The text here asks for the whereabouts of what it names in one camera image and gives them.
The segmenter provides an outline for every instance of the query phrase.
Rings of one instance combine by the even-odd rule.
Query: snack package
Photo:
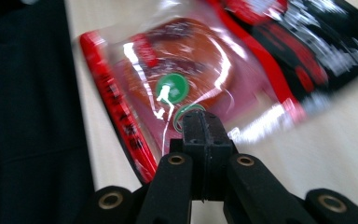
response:
[[[358,75],[358,61],[347,67],[327,62],[328,67],[318,54],[354,57],[358,50],[340,43],[334,49],[330,42],[322,46],[327,49],[310,49],[309,40],[319,37],[293,33],[289,17],[283,18],[287,12],[304,13],[293,10],[298,1],[265,1],[267,6],[254,1],[253,7],[233,2],[160,0],[161,10],[133,35],[116,38],[112,26],[80,37],[106,110],[144,183],[169,152],[170,140],[181,138],[186,112],[214,113],[241,150],[325,108],[331,91]],[[247,7],[235,7],[241,2]],[[241,10],[254,6],[259,16],[241,17]],[[357,39],[351,43],[358,49]],[[341,73],[330,71],[333,67]]]
[[[261,62],[273,58],[264,68],[274,67],[266,73],[282,103],[245,128],[232,130],[237,144],[256,142],[284,123],[324,110],[339,89],[358,77],[358,9],[346,1],[209,2]]]

